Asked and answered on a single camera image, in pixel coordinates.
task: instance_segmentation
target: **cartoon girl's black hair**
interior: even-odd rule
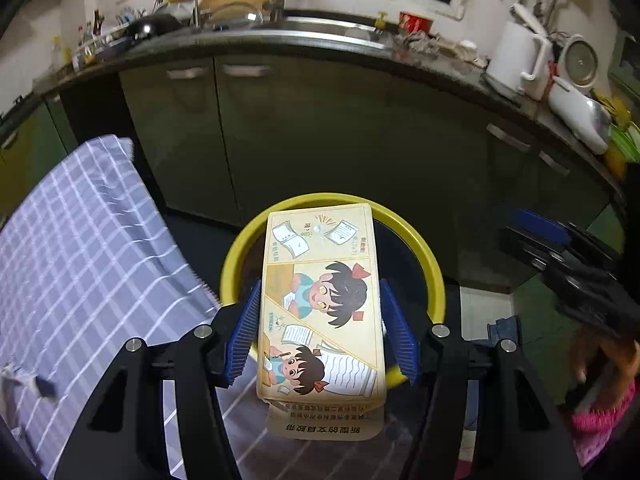
[[[294,390],[300,395],[306,395],[314,389],[316,382],[324,378],[324,363],[306,346],[299,346],[296,350],[296,359],[300,361],[298,370],[302,370],[298,380],[302,386]]]
[[[326,266],[328,270],[336,270],[328,280],[336,292],[331,291],[331,299],[335,306],[330,306],[327,314],[335,317],[329,322],[336,328],[351,319],[351,314],[364,305],[367,300],[367,284],[361,278],[354,278],[353,271],[342,262],[334,262]]]

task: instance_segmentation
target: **yellow bucket rim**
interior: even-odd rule
[[[234,304],[239,301],[240,275],[242,264],[248,251],[255,241],[266,231],[269,213],[285,211],[287,209],[302,209],[308,207],[327,207],[332,205],[345,205],[353,203],[367,203],[371,206],[374,219],[384,224],[395,232],[418,259],[422,269],[424,280],[427,283],[427,314],[433,323],[444,323],[446,311],[444,280],[442,272],[431,252],[431,249],[409,222],[397,215],[391,209],[377,202],[366,200],[355,195],[344,193],[309,193],[287,198],[282,202],[272,205],[260,214],[256,215],[236,237],[229,252],[226,254],[225,263],[220,275],[220,300],[223,305]],[[258,352],[255,344],[252,345],[250,356],[257,361]],[[386,387],[394,388],[402,384],[406,377],[401,374],[398,365],[386,372]]]

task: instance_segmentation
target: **illustrated paper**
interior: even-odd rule
[[[362,440],[382,428],[385,363],[368,204],[270,214],[262,274],[257,393],[272,404],[268,428],[281,436]],[[298,404],[303,412],[334,406],[350,415],[338,419],[327,413],[325,419],[322,412],[322,420],[335,424],[328,423],[318,434],[305,429],[300,436],[301,431],[292,430],[287,418],[297,419]],[[356,409],[353,420],[352,408]],[[338,420],[350,424],[338,424]]]

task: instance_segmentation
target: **cabinet handle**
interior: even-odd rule
[[[8,150],[17,138],[18,130],[14,130],[14,132],[8,136],[2,144],[0,144],[0,150]]]
[[[500,139],[502,142],[506,142],[508,145],[510,145],[512,148],[515,148],[519,152],[527,153],[531,149],[530,144],[527,144],[526,142],[522,142],[521,140],[510,136],[507,132],[501,130],[495,124],[488,124],[486,126],[486,129],[496,139]]]
[[[223,65],[222,70],[231,77],[262,77],[271,71],[269,65]]]
[[[209,71],[207,66],[194,66],[183,70],[167,70],[166,76],[169,79],[197,79],[204,76]]]
[[[559,173],[562,176],[567,176],[569,173],[571,173],[571,170],[569,170],[568,168],[565,168],[564,166],[561,166],[560,164],[558,164],[556,161],[554,161],[552,159],[551,155],[549,155],[548,153],[543,152],[542,150],[540,151],[539,157],[542,159],[542,161],[546,165],[548,165],[548,167],[550,167],[556,173]]]

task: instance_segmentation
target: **cartoon girl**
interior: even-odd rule
[[[308,316],[312,310],[319,310],[335,317],[329,322],[336,328],[351,319],[367,299],[367,284],[363,278],[370,276],[360,264],[350,269],[342,262],[334,262],[325,267],[328,272],[315,282],[306,274],[297,272],[291,279],[291,295],[295,298],[288,309],[299,319]]]
[[[270,356],[265,355],[265,359],[271,362],[271,385],[287,380],[300,395],[306,395],[312,390],[321,392],[329,383],[322,380],[324,363],[318,358],[320,351],[311,351],[306,346],[299,346],[297,350],[298,353],[292,357],[290,352],[283,353],[275,346],[269,346]]]

